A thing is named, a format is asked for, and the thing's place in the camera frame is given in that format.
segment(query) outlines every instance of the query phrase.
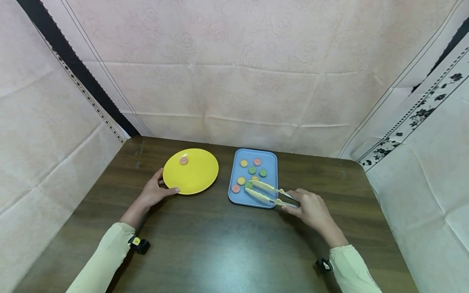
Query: light green sleeve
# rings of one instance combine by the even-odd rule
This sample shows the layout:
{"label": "light green sleeve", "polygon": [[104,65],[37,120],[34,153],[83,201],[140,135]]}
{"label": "light green sleeve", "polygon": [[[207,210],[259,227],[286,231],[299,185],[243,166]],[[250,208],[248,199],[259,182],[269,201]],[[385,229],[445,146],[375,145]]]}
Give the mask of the light green sleeve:
{"label": "light green sleeve", "polygon": [[381,293],[362,257],[352,245],[332,248],[329,259],[343,293]]}
{"label": "light green sleeve", "polygon": [[135,229],[127,224],[112,225],[67,293],[105,293],[129,251],[128,242],[134,234]]}

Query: green candy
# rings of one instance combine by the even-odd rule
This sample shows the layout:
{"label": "green candy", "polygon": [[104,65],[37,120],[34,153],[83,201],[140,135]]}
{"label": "green candy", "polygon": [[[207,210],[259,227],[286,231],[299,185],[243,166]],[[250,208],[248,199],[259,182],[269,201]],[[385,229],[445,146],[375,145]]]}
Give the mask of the green candy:
{"label": "green candy", "polygon": [[252,185],[251,182],[246,182],[246,184],[244,185],[244,189],[246,189],[246,188],[252,189],[253,187],[254,187],[254,185]]}
{"label": "green candy", "polygon": [[261,170],[259,171],[259,176],[261,176],[262,178],[265,177],[265,176],[267,176],[267,171],[266,171],[265,169],[261,169]]}
{"label": "green candy", "polygon": [[257,172],[256,167],[251,167],[251,168],[249,168],[249,170],[248,170],[248,173],[251,174],[251,175],[256,174],[256,172]]}

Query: wooden table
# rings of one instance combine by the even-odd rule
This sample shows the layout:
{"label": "wooden table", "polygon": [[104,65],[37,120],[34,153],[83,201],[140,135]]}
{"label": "wooden table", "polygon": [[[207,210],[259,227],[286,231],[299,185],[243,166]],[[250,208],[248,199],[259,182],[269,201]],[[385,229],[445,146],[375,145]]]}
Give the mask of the wooden table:
{"label": "wooden table", "polygon": [[[147,180],[174,153],[187,148],[202,148],[217,158],[217,180],[198,195],[167,198],[154,207],[140,232],[152,247],[146,255],[128,255],[109,292],[339,292],[332,276],[318,277],[313,268],[318,258],[328,256],[315,231],[278,208],[228,200],[237,148],[149,137],[125,143],[16,292],[66,291]],[[324,198],[383,292],[417,292],[357,163],[276,155],[279,186],[304,188]]]}

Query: blue tray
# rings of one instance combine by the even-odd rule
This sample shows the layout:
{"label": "blue tray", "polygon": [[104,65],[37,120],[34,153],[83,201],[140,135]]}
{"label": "blue tray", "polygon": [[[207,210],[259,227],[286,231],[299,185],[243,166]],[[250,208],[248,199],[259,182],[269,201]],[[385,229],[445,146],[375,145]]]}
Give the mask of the blue tray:
{"label": "blue tray", "polygon": [[[254,166],[254,159],[261,159],[261,165],[259,167]],[[241,167],[240,162],[242,160],[248,161],[248,166],[246,168]],[[257,172],[254,175],[248,173],[250,167],[256,167]],[[262,178],[259,176],[259,171],[265,169],[267,171],[267,176]],[[246,191],[244,191],[244,186],[241,186],[239,193],[234,193],[231,191],[231,186],[237,184],[239,177],[244,177],[246,182],[251,180],[252,176],[259,177],[259,181],[265,182],[275,188],[278,188],[278,178],[277,178],[277,156],[269,151],[261,150],[249,150],[249,149],[239,149],[234,154],[233,169],[231,171],[230,186],[228,187],[228,198],[232,203],[243,204],[257,208],[271,209],[275,206],[274,203],[265,203],[252,196],[250,196]],[[262,194],[276,199],[277,194],[273,192],[268,192],[262,190]]]}

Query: plastic tongs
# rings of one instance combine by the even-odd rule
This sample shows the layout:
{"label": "plastic tongs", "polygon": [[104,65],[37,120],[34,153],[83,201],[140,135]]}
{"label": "plastic tongs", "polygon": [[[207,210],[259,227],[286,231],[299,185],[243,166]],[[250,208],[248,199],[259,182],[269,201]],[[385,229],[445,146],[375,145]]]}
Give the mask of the plastic tongs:
{"label": "plastic tongs", "polygon": [[[264,182],[261,182],[261,181],[257,181],[257,180],[249,180],[249,182],[252,183],[253,186],[257,187],[257,188],[260,188],[260,189],[263,189],[263,190],[266,190],[266,191],[271,191],[271,192],[276,192],[276,193],[280,193],[288,198],[291,198],[293,199],[294,201],[298,202],[296,199],[292,198],[291,195],[289,195],[288,193],[286,193],[283,189],[276,189],[274,188],[273,186],[270,186],[269,184],[267,183],[264,183]],[[289,206],[289,207],[293,207],[293,208],[298,208],[299,205],[294,205],[294,204],[290,204],[290,203],[286,203],[284,201],[282,201],[281,199],[279,198],[276,198],[276,199],[271,199],[270,197],[268,196],[265,196],[263,195],[262,193],[260,192],[257,192],[255,190],[252,190],[250,188],[245,188],[244,190],[246,190],[251,196],[257,198],[258,200],[260,201],[263,201],[263,202],[266,202],[266,203],[274,203],[276,205],[279,205],[279,206]]]}

